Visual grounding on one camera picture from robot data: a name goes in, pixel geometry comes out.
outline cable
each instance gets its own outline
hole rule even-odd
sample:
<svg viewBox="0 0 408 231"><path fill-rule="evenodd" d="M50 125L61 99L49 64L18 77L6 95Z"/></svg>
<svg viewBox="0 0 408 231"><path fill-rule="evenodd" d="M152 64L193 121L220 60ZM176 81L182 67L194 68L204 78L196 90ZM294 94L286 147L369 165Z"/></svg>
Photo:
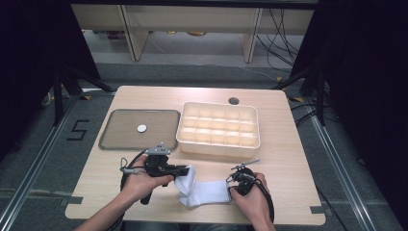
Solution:
<svg viewBox="0 0 408 231"><path fill-rule="evenodd" d="M302 105L291 108L291 110L295 110L295 109L306 107L306 106L317 106L317 104L302 104Z"/></svg>
<svg viewBox="0 0 408 231"><path fill-rule="evenodd" d="M276 58L278 58L279 60L283 61L284 63L293 66L293 63L291 63L290 61L288 61L287 59L283 58L281 55L279 55L278 53L274 52L273 50L270 49L270 46L266 46L264 44L264 42L261 40L261 38L259 38L259 36L256 36L258 41L261 42L261 44L264 46L264 48L272 55L276 56Z"/></svg>
<svg viewBox="0 0 408 231"><path fill-rule="evenodd" d="M267 38L269 39L270 42L273 42L272 39L270 39L269 35L267 35ZM273 44L276 48L283 50L283 51L288 51L287 49L278 46L276 43Z"/></svg>
<svg viewBox="0 0 408 231"><path fill-rule="evenodd" d="M302 122L306 121L306 119L308 119L308 118L310 118L312 116L315 116L317 112L318 112L318 110L314 109L312 112L310 112L310 113L304 115L303 117L301 117L300 119L296 120L295 121L296 127L298 127Z"/></svg>
<svg viewBox="0 0 408 231"><path fill-rule="evenodd" d="M294 57L293 57L293 54L292 54L291 49L289 48L289 42L288 42L288 40L286 39L286 34L285 34L285 22L284 22L284 14L285 14L285 11L284 11L283 9L281 9L281 21L280 21L280 23L279 23L279 26L278 26L277 23L276 23L276 20L275 20L275 18L274 18L274 16L273 16L273 13L272 13L272 10L271 10L271 9L269 9L269 13L270 13L270 16L271 16L271 18L272 18L272 20L273 20L273 23L275 24L276 34L279 35L279 37L280 37L280 38L282 39L282 41L284 42L284 44L285 44L285 46L286 46L286 51L288 51L289 57L291 58L292 62L294 62ZM282 33L280 32L280 28L281 28L281 27L282 27L282 30L283 30L283 32L284 32L283 35L282 35Z"/></svg>
<svg viewBox="0 0 408 231"><path fill-rule="evenodd" d="M336 216L337 220L339 221L339 223L342 225L342 228L344 231L347 231L348 229L345 227L344 222L342 221L342 219L340 218L340 216L337 214L336 210L333 208L333 206L330 204L329 200L326 198L326 196L323 194L323 192L321 192L321 190L319 189L319 187L317 185L316 189L318 190L318 193L321 195L321 197L323 197L324 201L326 201L327 206L329 206L330 210L333 212L334 216Z"/></svg>
<svg viewBox="0 0 408 231"><path fill-rule="evenodd" d="M272 197L270 196L269 192L267 191L267 189L265 189L264 184L262 184L261 180L256 179L253 181L253 183L258 186L258 188L261 190L262 194L264 195L265 199L267 200L268 203L268 207L269 207L269 217L270 217L270 221L272 221L272 223L274 223L275 220L275 210L273 207L273 202L272 202Z"/></svg>

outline white cloth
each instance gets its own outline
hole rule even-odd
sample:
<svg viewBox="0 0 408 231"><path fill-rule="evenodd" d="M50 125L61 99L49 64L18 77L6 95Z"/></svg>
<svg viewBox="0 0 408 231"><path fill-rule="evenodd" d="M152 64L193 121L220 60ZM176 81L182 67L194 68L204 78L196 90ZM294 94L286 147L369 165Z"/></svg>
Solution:
<svg viewBox="0 0 408 231"><path fill-rule="evenodd" d="M231 200L228 183L225 180L199 182L194 181L195 168L189 166L187 176L177 176L174 184L180 191L180 202L188 208L201 204L225 203Z"/></svg>

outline cabinet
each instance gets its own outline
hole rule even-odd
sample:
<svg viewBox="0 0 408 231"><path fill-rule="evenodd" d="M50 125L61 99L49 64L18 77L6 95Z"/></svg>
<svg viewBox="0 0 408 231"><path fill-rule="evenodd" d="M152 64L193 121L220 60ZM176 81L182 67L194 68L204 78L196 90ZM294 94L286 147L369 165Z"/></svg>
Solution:
<svg viewBox="0 0 408 231"><path fill-rule="evenodd" d="M279 23L280 10L259 8L71 5L82 29L124 31L132 59L141 57L149 31L201 31L238 34L242 54L251 63L257 34L276 34L271 14ZM287 35L303 36L311 10L285 10Z"/></svg>

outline wrist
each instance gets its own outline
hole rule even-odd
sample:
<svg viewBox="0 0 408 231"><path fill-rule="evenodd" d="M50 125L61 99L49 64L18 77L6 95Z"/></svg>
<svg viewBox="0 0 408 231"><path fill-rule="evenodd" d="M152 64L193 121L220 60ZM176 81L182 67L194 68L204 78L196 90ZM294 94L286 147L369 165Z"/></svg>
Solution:
<svg viewBox="0 0 408 231"><path fill-rule="evenodd" d="M114 199L117 206L124 209L125 211L128 210L137 200L133 199L132 196L126 194L125 192L120 192L116 198Z"/></svg>
<svg viewBox="0 0 408 231"><path fill-rule="evenodd" d="M275 230L273 223L269 218L254 218L251 220L251 224L255 230Z"/></svg>

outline human hand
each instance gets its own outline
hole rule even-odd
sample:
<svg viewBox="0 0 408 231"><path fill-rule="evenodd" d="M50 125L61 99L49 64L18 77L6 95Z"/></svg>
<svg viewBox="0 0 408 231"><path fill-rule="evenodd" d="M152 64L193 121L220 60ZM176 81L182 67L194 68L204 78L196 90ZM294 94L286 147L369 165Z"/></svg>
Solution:
<svg viewBox="0 0 408 231"><path fill-rule="evenodd" d="M138 167L138 169L144 171L144 162L147 156L141 155L132 167ZM130 174L126 180L126 183L120 194L126 195L133 203L147 197L158 186L170 183L173 180L173 176L166 175L161 177L151 177L145 172L138 174Z"/></svg>
<svg viewBox="0 0 408 231"><path fill-rule="evenodd" d="M254 172L254 174L269 193L265 175L259 172ZM247 195L240 195L234 188L230 188L230 193L241 213L251 221L255 230L274 230L270 221L267 199L257 186L253 186Z"/></svg>

